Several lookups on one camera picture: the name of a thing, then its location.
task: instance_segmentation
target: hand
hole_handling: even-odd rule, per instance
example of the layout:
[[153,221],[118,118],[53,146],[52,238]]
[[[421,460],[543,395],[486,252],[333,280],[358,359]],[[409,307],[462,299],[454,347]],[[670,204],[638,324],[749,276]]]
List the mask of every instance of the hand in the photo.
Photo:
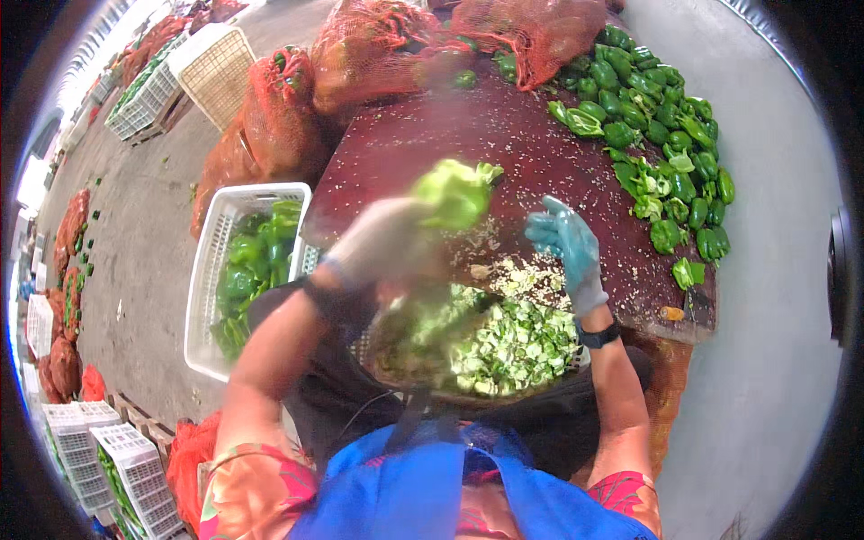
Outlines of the hand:
[[600,245],[585,221],[555,197],[543,197],[547,213],[530,213],[525,237],[540,253],[552,253],[564,263],[567,294],[577,317],[609,299],[600,282]]
[[358,289],[382,277],[400,276],[424,251],[419,222],[432,206],[413,197],[372,203],[354,220],[325,256],[345,289]]

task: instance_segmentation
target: blue apron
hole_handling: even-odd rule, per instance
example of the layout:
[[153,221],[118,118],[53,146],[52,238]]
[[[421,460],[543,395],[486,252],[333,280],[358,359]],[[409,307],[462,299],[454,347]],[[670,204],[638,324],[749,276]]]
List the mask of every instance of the blue apron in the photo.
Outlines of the blue apron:
[[451,539],[463,473],[497,468],[526,540],[657,540],[635,519],[531,468],[515,434],[477,423],[461,432],[441,425],[420,422],[407,437],[399,424],[391,425],[343,448],[327,466],[315,507],[303,513],[288,538]]

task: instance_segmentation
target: blue rubber glove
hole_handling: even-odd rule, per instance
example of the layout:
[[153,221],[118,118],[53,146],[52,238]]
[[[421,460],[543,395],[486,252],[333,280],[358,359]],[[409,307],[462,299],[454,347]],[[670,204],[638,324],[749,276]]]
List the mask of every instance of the blue rubber glove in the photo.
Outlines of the blue rubber glove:
[[606,303],[609,295],[600,281],[600,245],[585,221],[555,197],[543,197],[547,213],[528,214],[525,237],[540,253],[551,253],[564,263],[566,290],[577,317]]

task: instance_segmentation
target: floral shirt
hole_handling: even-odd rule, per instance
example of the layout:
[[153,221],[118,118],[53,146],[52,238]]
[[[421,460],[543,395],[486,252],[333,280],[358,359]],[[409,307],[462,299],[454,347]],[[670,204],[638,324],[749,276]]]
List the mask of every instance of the floral shirt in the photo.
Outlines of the floral shirt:
[[[285,538],[311,504],[317,476],[289,445],[240,444],[211,467],[201,540]],[[610,474],[588,489],[588,495],[609,510],[630,516],[661,537],[657,493],[642,473]],[[462,487],[457,540],[518,540],[497,471],[472,475]]]

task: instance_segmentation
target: woman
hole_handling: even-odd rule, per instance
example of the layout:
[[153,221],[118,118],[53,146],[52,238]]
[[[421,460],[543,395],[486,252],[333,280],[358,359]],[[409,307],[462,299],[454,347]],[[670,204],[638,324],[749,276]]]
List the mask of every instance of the woman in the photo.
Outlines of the woman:
[[[560,201],[547,196],[543,203],[549,213],[531,214],[525,236],[563,261],[582,341],[593,348],[590,373],[559,386],[572,390],[589,381],[592,403],[579,405],[585,392],[562,399],[555,389],[551,399],[541,394],[523,400],[533,403],[531,410],[519,402],[469,425],[446,417],[423,420],[421,397],[402,407],[389,392],[379,392],[356,362],[322,362],[327,344],[356,331],[361,313],[369,311],[358,308],[363,291],[407,275],[411,261],[405,259],[415,258],[404,254],[416,252],[418,222],[428,208],[408,198],[381,200],[354,222],[302,290],[280,300],[246,344],[226,388],[200,537],[659,537],[643,387],[606,305],[597,238]],[[340,395],[344,381],[359,391]],[[364,391],[369,399],[362,401]],[[314,402],[320,394],[328,397]],[[326,472],[313,472],[283,434],[280,400],[286,395],[319,467],[328,460]],[[562,426],[578,425],[567,424],[568,418],[590,419],[592,411],[599,434],[590,448],[596,449],[592,487],[584,492],[534,468],[517,432],[528,433],[543,454],[543,432],[573,441],[579,434],[562,434]],[[326,425],[348,413],[342,429]],[[521,429],[513,425],[518,423]],[[567,440],[557,437],[549,446],[560,450]]]

